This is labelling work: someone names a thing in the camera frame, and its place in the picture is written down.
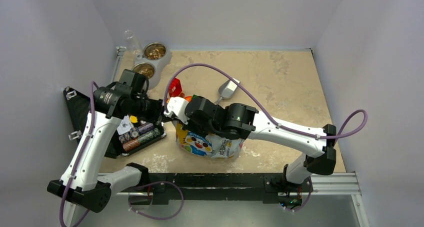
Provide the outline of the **silver metal scoop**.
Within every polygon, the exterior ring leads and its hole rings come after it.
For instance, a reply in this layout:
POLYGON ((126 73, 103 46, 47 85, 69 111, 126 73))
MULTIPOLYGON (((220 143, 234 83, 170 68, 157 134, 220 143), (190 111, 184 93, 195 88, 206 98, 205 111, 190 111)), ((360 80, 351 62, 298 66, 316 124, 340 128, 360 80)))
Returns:
POLYGON ((219 98, 214 102, 215 105, 218 105, 223 100, 229 100, 235 93, 240 81, 238 79, 227 80, 218 88, 219 98))

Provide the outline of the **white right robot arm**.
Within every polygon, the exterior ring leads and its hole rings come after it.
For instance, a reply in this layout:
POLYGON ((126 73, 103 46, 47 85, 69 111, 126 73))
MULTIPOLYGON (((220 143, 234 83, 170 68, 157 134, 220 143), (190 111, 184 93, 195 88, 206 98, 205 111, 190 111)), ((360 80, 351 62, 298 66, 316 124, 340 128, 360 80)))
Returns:
POLYGON ((198 96, 188 101, 173 97, 166 104, 175 117, 176 141, 193 155, 210 158, 238 156, 246 140, 260 140, 289 147, 301 155, 283 169, 280 183, 294 190, 312 174, 334 173, 334 126, 307 127, 274 119, 255 107, 233 103, 221 107, 198 96))

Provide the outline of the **red toy block frame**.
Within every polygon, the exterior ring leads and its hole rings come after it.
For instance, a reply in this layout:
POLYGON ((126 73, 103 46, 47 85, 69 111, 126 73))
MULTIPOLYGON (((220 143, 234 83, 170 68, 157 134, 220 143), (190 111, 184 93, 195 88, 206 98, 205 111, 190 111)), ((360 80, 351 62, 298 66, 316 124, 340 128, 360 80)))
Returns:
POLYGON ((169 98, 173 98, 173 97, 181 97, 184 98, 185 94, 183 92, 183 88, 181 85, 181 81, 178 78, 174 78, 167 90, 167 94, 169 98))

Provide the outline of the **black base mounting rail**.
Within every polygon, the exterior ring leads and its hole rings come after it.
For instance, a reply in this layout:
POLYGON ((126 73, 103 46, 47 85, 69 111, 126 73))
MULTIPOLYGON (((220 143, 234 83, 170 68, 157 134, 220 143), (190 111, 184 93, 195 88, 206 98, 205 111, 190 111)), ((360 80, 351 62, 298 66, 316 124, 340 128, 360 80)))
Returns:
POLYGON ((153 204, 167 205, 170 200, 186 201, 259 201, 263 204, 296 205, 313 187, 305 179, 300 186, 285 183, 282 173, 150 173, 152 187, 129 187, 130 196, 150 196, 153 204))

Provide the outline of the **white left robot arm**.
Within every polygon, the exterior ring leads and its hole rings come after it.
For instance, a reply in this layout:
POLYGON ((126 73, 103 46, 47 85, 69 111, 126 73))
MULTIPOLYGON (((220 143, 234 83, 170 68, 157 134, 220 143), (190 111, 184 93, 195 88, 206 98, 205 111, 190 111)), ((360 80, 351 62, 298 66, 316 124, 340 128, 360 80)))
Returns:
POLYGON ((146 96, 148 82, 146 76, 126 69, 119 81, 92 89, 90 110, 77 150, 60 179, 50 181, 47 186, 49 193, 61 198, 61 215, 65 213, 66 203, 99 213, 112 195, 128 188, 138 192, 148 188, 148 168, 136 163, 99 176, 102 159, 125 116, 154 124, 162 121, 163 101, 146 96))

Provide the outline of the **colourful pet food bag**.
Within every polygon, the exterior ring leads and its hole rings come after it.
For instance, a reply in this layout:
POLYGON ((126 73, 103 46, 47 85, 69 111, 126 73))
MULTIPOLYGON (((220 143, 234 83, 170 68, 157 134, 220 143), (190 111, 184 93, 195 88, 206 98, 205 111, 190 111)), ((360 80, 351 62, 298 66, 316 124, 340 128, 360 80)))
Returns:
POLYGON ((184 151, 211 159, 237 158, 244 146, 244 139, 227 139, 216 134, 202 137, 194 132, 183 129, 183 124, 173 121, 177 145, 184 151))

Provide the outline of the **aluminium frame rail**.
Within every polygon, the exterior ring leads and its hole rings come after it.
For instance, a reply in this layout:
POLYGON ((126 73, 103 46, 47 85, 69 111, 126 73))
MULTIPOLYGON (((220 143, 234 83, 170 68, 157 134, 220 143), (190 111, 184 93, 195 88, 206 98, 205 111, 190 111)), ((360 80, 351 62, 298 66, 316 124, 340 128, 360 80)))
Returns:
POLYGON ((189 200, 242 200, 262 195, 294 194, 298 188, 303 193, 320 195, 353 195, 359 193, 359 184, 353 174, 312 175, 300 186, 283 183, 281 173, 150 173, 143 184, 153 185, 154 195, 182 192, 189 200))

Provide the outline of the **clear water bottle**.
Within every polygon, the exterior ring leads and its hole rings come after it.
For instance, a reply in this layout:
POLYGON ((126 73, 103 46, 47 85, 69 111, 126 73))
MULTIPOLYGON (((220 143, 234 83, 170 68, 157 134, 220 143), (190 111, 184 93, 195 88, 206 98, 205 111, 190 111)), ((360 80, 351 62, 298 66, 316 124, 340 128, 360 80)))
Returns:
POLYGON ((141 59, 143 57, 143 48, 135 33, 128 29, 123 33, 123 36, 126 42, 126 48, 130 54, 134 57, 135 60, 141 59))

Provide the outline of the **grey double pet bowl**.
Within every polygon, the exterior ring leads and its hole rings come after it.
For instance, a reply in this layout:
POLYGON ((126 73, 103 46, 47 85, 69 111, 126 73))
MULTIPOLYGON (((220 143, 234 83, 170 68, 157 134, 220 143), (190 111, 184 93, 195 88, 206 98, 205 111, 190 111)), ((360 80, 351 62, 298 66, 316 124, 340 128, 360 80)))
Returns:
POLYGON ((164 44, 153 42, 143 49, 141 57, 134 59, 132 71, 146 76, 151 90, 160 82, 162 71, 171 58, 172 52, 164 44))

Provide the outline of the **black poker chip case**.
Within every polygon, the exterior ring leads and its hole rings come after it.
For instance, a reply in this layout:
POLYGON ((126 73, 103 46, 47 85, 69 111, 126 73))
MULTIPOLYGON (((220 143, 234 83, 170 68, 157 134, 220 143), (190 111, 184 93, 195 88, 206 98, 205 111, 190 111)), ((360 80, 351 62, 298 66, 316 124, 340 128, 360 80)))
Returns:
MULTIPOLYGON (((75 134, 71 140, 79 140, 86 127, 87 115, 90 110, 90 98, 71 87, 63 91, 68 113, 75 134)), ((164 125, 142 120, 131 121, 130 116, 121 120, 104 154, 105 157, 116 159, 135 154, 150 145, 164 139, 167 132, 164 125)))

